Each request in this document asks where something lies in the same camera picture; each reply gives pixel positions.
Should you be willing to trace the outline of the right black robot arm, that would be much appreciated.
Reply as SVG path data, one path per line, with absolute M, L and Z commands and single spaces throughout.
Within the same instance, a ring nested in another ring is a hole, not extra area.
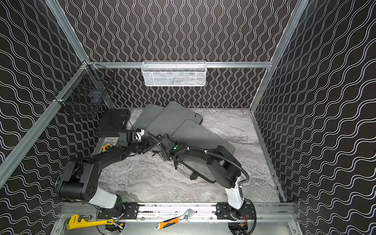
M 217 217 L 235 221 L 246 216 L 246 199 L 241 186 L 250 181 L 241 163 L 223 146 L 204 149 L 171 140 L 170 136 L 155 137 L 161 148 L 160 156 L 173 162 L 175 169 L 190 180 L 201 178 L 208 183 L 218 183 L 227 195 L 225 209 L 218 209 Z

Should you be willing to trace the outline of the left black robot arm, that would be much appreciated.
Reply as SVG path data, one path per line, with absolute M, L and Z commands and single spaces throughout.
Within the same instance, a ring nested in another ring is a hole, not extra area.
M 119 142 L 99 154 L 68 161 L 56 186 L 58 197 L 122 213 L 121 197 L 98 186 L 100 172 L 128 157 L 147 152 L 151 146 L 152 142 L 144 138 L 141 141 Z

